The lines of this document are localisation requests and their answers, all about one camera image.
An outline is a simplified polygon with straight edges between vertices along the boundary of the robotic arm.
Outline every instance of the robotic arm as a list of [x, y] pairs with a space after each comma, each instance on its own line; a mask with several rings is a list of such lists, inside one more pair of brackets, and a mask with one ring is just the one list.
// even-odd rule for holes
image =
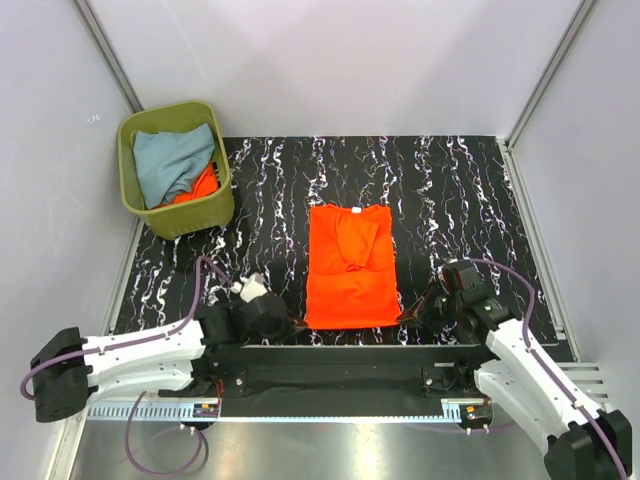
[[573, 384], [471, 261], [444, 266], [428, 292], [419, 325], [454, 324], [459, 340], [478, 345], [475, 361], [443, 374], [445, 389], [477, 390], [498, 403], [534, 441], [552, 480], [614, 480], [621, 468], [622, 478], [631, 475], [629, 421], [620, 411], [604, 412]]
[[[259, 275], [232, 290], [241, 298], [237, 305], [211, 307], [193, 321], [105, 337], [81, 338], [77, 328], [59, 332], [34, 357], [21, 387], [35, 401], [36, 419], [60, 420], [97, 400], [131, 398], [143, 390], [213, 396], [215, 348], [239, 345], [254, 334], [282, 338], [300, 327]], [[417, 313], [400, 321], [432, 331], [445, 323], [461, 343], [477, 345], [477, 355], [445, 370], [439, 383], [445, 391], [498, 403], [534, 441], [552, 480], [627, 478], [631, 425], [619, 411], [604, 412], [567, 378], [529, 332], [530, 310], [516, 320], [473, 263], [463, 260], [445, 265], [412, 311]], [[26, 392], [29, 379], [33, 395]]]

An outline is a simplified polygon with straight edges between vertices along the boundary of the olive green basket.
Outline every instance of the olive green basket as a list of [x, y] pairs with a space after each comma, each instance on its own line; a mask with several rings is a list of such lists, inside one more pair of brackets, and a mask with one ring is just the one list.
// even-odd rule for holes
[[[211, 163], [220, 188], [203, 198], [147, 210], [140, 191], [133, 142], [139, 131], [146, 133], [184, 133], [209, 124], [215, 149]], [[204, 102], [184, 102], [136, 113], [125, 120], [118, 130], [120, 157], [120, 192], [122, 203], [138, 215], [159, 237], [173, 240], [179, 235], [214, 226], [224, 226], [233, 216], [231, 171], [213, 108]]]

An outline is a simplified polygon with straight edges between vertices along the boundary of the orange cloth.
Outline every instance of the orange cloth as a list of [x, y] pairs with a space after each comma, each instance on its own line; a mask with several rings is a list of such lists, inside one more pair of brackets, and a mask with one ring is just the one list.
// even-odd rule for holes
[[206, 197], [216, 190], [218, 190], [218, 179], [213, 171], [213, 166], [209, 164], [200, 176], [196, 178], [196, 181], [193, 182], [190, 192], [179, 193], [176, 195], [176, 198], [173, 199], [173, 202], [160, 205], [160, 207], [156, 208], [166, 207], [167, 205], [177, 205], [178, 203], [188, 202], [196, 198]]
[[314, 329], [385, 327], [400, 315], [391, 209], [311, 207], [307, 323]]

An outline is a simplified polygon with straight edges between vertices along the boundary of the gray cloth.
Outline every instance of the gray cloth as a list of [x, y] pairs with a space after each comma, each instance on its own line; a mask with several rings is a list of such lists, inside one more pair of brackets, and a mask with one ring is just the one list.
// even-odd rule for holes
[[138, 132], [133, 145], [136, 172], [148, 209], [190, 192], [211, 160], [213, 133], [206, 123], [187, 133]]

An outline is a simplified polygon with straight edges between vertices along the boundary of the gray wall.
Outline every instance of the gray wall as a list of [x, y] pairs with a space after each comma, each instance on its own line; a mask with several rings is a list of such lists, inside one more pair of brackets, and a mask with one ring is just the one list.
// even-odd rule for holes
[[506, 135], [579, 0], [90, 3], [145, 107], [225, 135]]
[[58, 330], [104, 324], [133, 225], [114, 148], [128, 110], [70, 1], [1, 10], [0, 471], [39, 480], [59, 426], [18, 385]]
[[580, 352], [640, 429], [638, 18], [600, 2], [515, 151]]

